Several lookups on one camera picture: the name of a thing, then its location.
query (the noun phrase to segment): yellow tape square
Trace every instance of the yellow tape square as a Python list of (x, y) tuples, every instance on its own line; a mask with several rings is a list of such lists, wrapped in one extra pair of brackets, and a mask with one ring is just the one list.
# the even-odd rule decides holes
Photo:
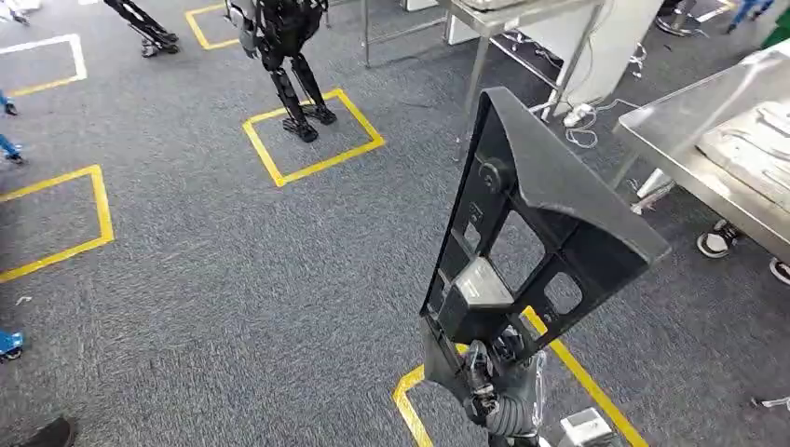
[(110, 206), (107, 202), (107, 191), (104, 188), (102, 169), (99, 167), (99, 165), (88, 166), (87, 168), (75, 170), (74, 172), (63, 174), (60, 177), (55, 177), (54, 179), (44, 180), (43, 182), (32, 184), (14, 192), (3, 194), (0, 196), (0, 203), (8, 202), (9, 200), (20, 198), (22, 196), (27, 196), (37, 191), (49, 188), (50, 186), (68, 182), (84, 175), (90, 176), (90, 181), (93, 185), (93, 197), (96, 201), (96, 214), (99, 219), (99, 237), (59, 253), (49, 255), (45, 258), (39, 259), (38, 261), (33, 261), (32, 263), (0, 273), (0, 284), (9, 282), (11, 279), (16, 279), (29, 273), (33, 273), (34, 271), (44, 268), (47, 265), (59, 263), (60, 261), (70, 258), (83, 251), (95, 249), (115, 239), (115, 235), (113, 233), (113, 224), (110, 219)]
[(306, 177), (310, 174), (314, 174), (320, 170), (327, 169), (331, 166), (334, 166), (338, 163), (348, 160), (353, 156), (358, 156), (364, 154), (366, 152), (370, 152), (377, 147), (381, 147), (386, 142), (384, 138), (379, 135), (378, 131), (374, 129), (374, 127), (370, 124), (370, 121), (360, 112), (360, 109), (354, 105), (353, 102), (346, 96), (346, 93), (341, 90), (340, 88), (336, 88), (329, 93), (323, 94), (324, 100), (330, 100), (331, 98), (337, 98), (340, 102), (343, 103), (344, 106), (351, 112), (351, 115), (354, 116), (365, 132), (370, 136), (371, 140), (363, 145), (351, 148), (341, 154), (333, 156), (332, 158), (328, 158), (326, 160), (320, 161), (313, 165), (310, 165), (306, 168), (302, 168), (296, 172), (292, 172), (290, 174), (283, 175), (279, 172), (279, 169), (274, 164), (274, 160), (272, 160), (271, 155), (266, 150), (264, 143), (261, 141), (261, 137), (258, 135), (258, 132), (255, 131), (253, 125), (265, 119), (273, 118), (275, 116), (285, 115), (286, 110), (285, 108), (280, 108), (272, 112), (268, 112), (262, 115), (256, 115), (252, 118), (248, 119), (242, 125), (242, 128), (247, 133), (247, 136), (250, 137), (250, 141), (252, 145), (255, 147), (255, 151), (258, 152), (258, 155), (261, 157), (261, 161), (266, 166), (266, 170), (269, 171), (269, 175), (271, 175), (272, 180), (277, 186), (283, 186), (285, 183), (293, 182), (294, 180), (299, 180), (302, 177)]
[[(525, 309), (521, 315), (522, 317), (526, 317), (540, 334), (547, 331), (546, 324), (543, 323), (543, 320), (540, 319), (532, 307)], [(579, 364), (579, 361), (573, 357), (563, 342), (559, 339), (554, 340), (549, 344), (549, 347), (565, 364), (567, 369), (573, 373), (574, 377), (576, 377), (581, 386), (587, 391), (587, 394), (589, 394), (595, 403), (606, 413), (609, 420), (618, 428), (629, 444), (633, 447), (647, 447), (647, 442), (642, 438), (642, 435), (636, 431), (636, 428), (634, 428), (631, 422), (620, 412), (620, 409), (615, 406), (614, 402), (604, 393), (601, 387), (595, 383), (590, 374)], [(464, 345), (456, 345), (456, 349), (458, 353), (463, 354), (467, 347)], [(398, 411), (403, 417), (403, 422), (406, 423), (406, 426), (409, 427), (409, 431), (412, 432), (417, 446), (433, 447), (433, 441), (430, 440), (425, 425), (417, 415), (415, 407), (406, 394), (423, 380), (425, 380), (425, 365), (419, 365), (405, 376), (401, 377), (401, 380), (395, 386), (395, 390), (392, 391), (392, 400), (395, 401), (395, 405), (398, 407)]]
[(184, 13), (184, 17), (186, 18), (186, 22), (189, 23), (189, 27), (192, 28), (192, 33), (195, 34), (195, 38), (200, 43), (200, 46), (203, 49), (217, 49), (217, 48), (224, 48), (229, 47), (231, 45), (235, 45), (238, 43), (238, 39), (231, 39), (225, 40), (224, 42), (220, 42), (217, 44), (213, 44), (209, 42), (206, 38), (206, 35), (203, 34), (203, 31), (198, 26), (198, 22), (195, 20), (195, 16), (197, 14), (203, 14), (205, 12), (216, 11), (218, 9), (225, 9), (225, 3), (220, 3), (218, 5), (212, 5), (210, 7), (201, 7), (199, 9), (192, 9), (191, 11), (186, 11)]

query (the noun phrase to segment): humanoid robot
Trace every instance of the humanoid robot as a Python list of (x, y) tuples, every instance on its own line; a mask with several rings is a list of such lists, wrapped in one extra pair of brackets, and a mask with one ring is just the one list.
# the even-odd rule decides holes
[[(271, 74), (277, 95), (288, 111), (282, 122), (284, 129), (295, 133), (304, 142), (318, 138), (318, 132), (307, 122), (307, 117), (323, 125), (332, 124), (337, 117), (326, 106), (319, 85), (302, 46), (319, 29), (320, 18), (328, 8), (327, 0), (225, 0), (227, 18), (238, 28), (238, 40), (251, 59), (258, 51), (261, 62)], [(299, 84), (312, 100), (300, 105), (283, 60), (291, 58), (291, 68)]]
[(129, 27), (143, 37), (144, 58), (153, 58), (160, 51), (168, 54), (179, 52), (180, 49), (176, 45), (178, 36), (169, 33), (131, 0), (104, 0), (104, 3), (126, 19)]

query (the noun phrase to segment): stainless steel table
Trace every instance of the stainless steel table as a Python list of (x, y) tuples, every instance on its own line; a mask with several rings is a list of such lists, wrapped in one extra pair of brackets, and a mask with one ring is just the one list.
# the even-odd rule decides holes
[(696, 148), (707, 130), (764, 101), (790, 98), (790, 44), (620, 117), (615, 134), (633, 148), (611, 185), (642, 156), (785, 263), (790, 213), (729, 175)]
[[(480, 76), (483, 73), (485, 64), (485, 55), (488, 51), (489, 44), (493, 41), (497, 47), (505, 51), (509, 56), (516, 59), (524, 68), (536, 75), (540, 80), (547, 83), (554, 93), (549, 101), (536, 105), (530, 108), (530, 111), (537, 112), (540, 110), (551, 110), (559, 103), (565, 93), (567, 81), (573, 74), (581, 52), (584, 50), (585, 45), (590, 39), (590, 34), (593, 31), (595, 23), (598, 21), (598, 16), (601, 12), (601, 6), (605, 0), (524, 0), (522, 3), (513, 5), (511, 7), (503, 7), (492, 11), (478, 11), (461, 2), (460, 0), (437, 0), (439, 5), (447, 10), (447, 15), (444, 18), (422, 23), (408, 30), (399, 31), (397, 33), (382, 35), (374, 39), (370, 39), (370, 23), (368, 21), (368, 0), (361, 0), (362, 7), (362, 46), (364, 47), (365, 66), (370, 67), (370, 45), (374, 43), (385, 42), (402, 35), (416, 33), (425, 30), (431, 26), (445, 23), (445, 38), (447, 36), (447, 25), (449, 24), (449, 16), (456, 16), (459, 20), (464, 22), (467, 26), (473, 29), (480, 35), (480, 42), (477, 46), (477, 55), (474, 59), (474, 65), (471, 70), (471, 77), (469, 80), (469, 87), (467, 89), (466, 99), (464, 101), (464, 111), (466, 113), (467, 128), (464, 140), (468, 138), (471, 130), (471, 123), (473, 119), (473, 106), (477, 98), (477, 89), (480, 82)], [(537, 67), (533, 66), (528, 61), (525, 61), (510, 51), (508, 46), (502, 45), (493, 40), (493, 37), (502, 34), (506, 31), (516, 29), (531, 23), (536, 23), (541, 20), (546, 20), (550, 17), (558, 16), (568, 11), (573, 11), (582, 7), (592, 7), (590, 20), (588, 20), (584, 30), (582, 31), (581, 38), (577, 43), (573, 56), (565, 61), (567, 64), (567, 76), (565, 78), (557, 79), (556, 82), (552, 81), (548, 76), (542, 73)], [(460, 151), (463, 150), (463, 144), (459, 145), (458, 158), (460, 158)]]

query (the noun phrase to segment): gray carpet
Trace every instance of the gray carpet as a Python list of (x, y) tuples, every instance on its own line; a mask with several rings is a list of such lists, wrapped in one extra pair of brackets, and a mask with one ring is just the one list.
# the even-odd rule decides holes
[[(390, 393), (421, 362), (416, 311), (456, 190), (450, 155), (475, 46), (443, 46), (429, 30), (376, 47), (363, 70), (358, 8), (333, 8), (306, 56), (322, 90), (342, 88), (387, 143), (278, 188), (241, 129), (280, 107), (260, 62), (200, 47), (184, 12), (211, 2), (140, 3), (182, 38), (180, 54), (142, 60), (139, 37), (101, 3), (51, 1), (34, 26), (0, 27), (2, 47), (79, 34), (89, 73), (18, 98), (22, 115), (3, 131), (30, 163), (0, 165), (0, 191), (99, 164), (116, 234), (0, 285), (0, 327), (29, 338), (21, 360), (0, 365), (0, 445), (58, 413), (79, 419), (77, 446), (415, 445)], [(436, 13), (375, 1), (374, 32)], [(728, 17), (705, 24), (709, 39), (651, 30), (644, 78), (626, 76), (615, 96), (644, 103), (681, 88), (770, 26), (722, 36)], [(198, 22), (212, 42), (232, 36), (216, 17)], [(72, 75), (66, 50), (0, 57), (0, 87)], [(546, 94), (497, 51), (483, 84), (527, 103)], [(626, 110), (603, 114), (599, 146), (577, 151), (602, 176), (625, 153), (608, 130)], [(256, 129), (291, 172), (363, 138), (341, 116), (350, 131), (319, 128), (325, 146)], [(0, 204), (0, 265), (96, 237), (90, 201), (80, 179)], [(646, 217), (673, 255), (571, 331), (569, 349), (651, 445), (786, 445), (785, 411), (744, 406), (790, 392), (790, 302), (769, 254), (746, 241), (726, 260), (701, 257), (693, 241), (715, 215), (682, 190)], [(560, 417), (593, 401), (553, 355), (549, 376), (556, 437)], [(435, 445), (483, 444), (448, 393), (420, 384), (409, 396)]]

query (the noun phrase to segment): metal rod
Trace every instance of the metal rod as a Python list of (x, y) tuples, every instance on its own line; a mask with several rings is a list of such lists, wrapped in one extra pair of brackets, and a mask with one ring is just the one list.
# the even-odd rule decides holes
[(683, 25), (686, 24), (686, 17), (691, 14), (691, 9), (693, 9), (697, 5), (697, 0), (686, 0), (683, 3), (683, 7), (680, 10), (680, 14), (675, 15), (674, 21), (672, 22), (672, 29), (675, 31), (680, 31), (683, 29)]
[(452, 21), (453, 15), (450, 13), (450, 9), (444, 11), (444, 42), (450, 42), (450, 25), (453, 23)]
[(628, 174), (631, 166), (633, 166), (633, 164), (636, 163), (636, 160), (638, 159), (639, 153), (636, 151), (631, 151), (631, 153), (628, 154), (628, 157), (622, 160), (622, 163), (620, 163), (620, 168), (618, 169), (617, 173), (615, 173), (614, 177), (609, 180), (609, 187), (612, 189), (617, 189), (617, 187), (620, 186), (620, 183), (622, 183), (622, 179), (624, 179), (626, 174)]
[(466, 142), (469, 140), (469, 136), (471, 135), (471, 128), (474, 126), (474, 116), (472, 116), (472, 106), (474, 105), (474, 99), (477, 96), (477, 86), (480, 84), (480, 76), (483, 74), (483, 66), (485, 65), (485, 54), (488, 52), (488, 45), (491, 43), (491, 39), (488, 37), (480, 37), (480, 42), (477, 44), (477, 54), (474, 57), (474, 65), (471, 68), (471, 76), (469, 82), (469, 89), (467, 90), (467, 98), (464, 101), (464, 117), (466, 118), (466, 123), (464, 126), (464, 133), (461, 136), (460, 141), (458, 142), (458, 147), (456, 150), (456, 157), (454, 158), (455, 161), (460, 161), (461, 156), (464, 154), (464, 146)]
[(527, 69), (530, 72), (532, 72), (533, 75), (535, 75), (538, 78), (540, 78), (541, 81), (543, 81), (546, 84), (548, 84), (551, 88), (554, 88), (554, 89), (558, 89), (559, 88), (559, 86), (557, 86), (557, 84), (554, 81), (552, 81), (548, 76), (543, 74), (538, 69), (538, 67), (536, 67), (535, 65), (529, 63), (528, 61), (526, 61), (526, 59), (524, 59), (521, 56), (519, 56), (515, 51), (511, 50), (509, 45), (505, 45), (505, 44), (497, 41), (497, 39), (495, 37), (491, 38), (491, 43), (494, 44), (497, 48), (501, 49), (503, 53), (505, 53), (508, 56), (510, 56), (511, 59), (513, 59), (514, 61), (518, 62), (525, 69)]
[(544, 102), (542, 104), (533, 105), (528, 110), (530, 112), (532, 112), (533, 114), (535, 114), (535, 113), (540, 112), (541, 110), (543, 110), (543, 109), (545, 109), (547, 107), (551, 107), (551, 106), (553, 106), (555, 104), (556, 104), (556, 102), (546, 101), (546, 102)]
[(378, 43), (381, 43), (381, 42), (387, 42), (388, 40), (392, 40), (394, 38), (401, 37), (402, 35), (407, 35), (407, 34), (411, 34), (411, 33), (416, 33), (418, 31), (427, 30), (428, 28), (434, 27), (436, 25), (441, 25), (442, 23), (444, 23), (445, 20), (446, 20), (446, 18), (441, 17), (441, 18), (438, 18), (438, 19), (427, 21), (425, 23), (420, 23), (419, 25), (416, 25), (416, 26), (413, 26), (411, 28), (408, 28), (408, 29), (405, 29), (405, 30), (401, 30), (401, 31), (398, 31), (398, 32), (395, 32), (395, 33), (392, 33), (392, 34), (379, 35), (378, 37), (371, 39), (369, 41), (369, 44), (378, 44)]
[(370, 32), (368, 24), (368, 0), (361, 0), (362, 7), (362, 47), (365, 48), (365, 68), (370, 68), (370, 42), (368, 33)]
[[(563, 98), (565, 94), (565, 90), (567, 89), (567, 85), (570, 82), (571, 75), (576, 70), (576, 66), (579, 64), (579, 59), (581, 58), (581, 53), (584, 52), (584, 47), (587, 46), (587, 43), (590, 42), (591, 34), (593, 34), (593, 29), (595, 28), (595, 23), (598, 22), (598, 16), (601, 13), (601, 8), (603, 5), (599, 2), (592, 8), (592, 13), (590, 14), (590, 19), (587, 20), (587, 24), (584, 26), (584, 30), (581, 32), (581, 37), (579, 38), (579, 42), (576, 44), (576, 49), (573, 51), (573, 55), (570, 57), (570, 60), (565, 61), (563, 64), (563, 70), (560, 71), (560, 75), (557, 77), (557, 89), (552, 92), (549, 96), (549, 101), (556, 102), (557, 104)], [(593, 43), (590, 42), (590, 48), (592, 53)], [(548, 120), (549, 115), (553, 113), (553, 109), (544, 109), (542, 118), (543, 120)]]
[(672, 191), (676, 185), (677, 183), (675, 183), (674, 180), (672, 180), (669, 183), (665, 184), (664, 186), (654, 189), (653, 191), (650, 192), (650, 194), (645, 196), (645, 198), (634, 203), (631, 206), (631, 211), (635, 212), (636, 214), (642, 214), (642, 211), (645, 208), (647, 209), (653, 208), (653, 205), (659, 200), (661, 200), (664, 196), (669, 194), (669, 192)]

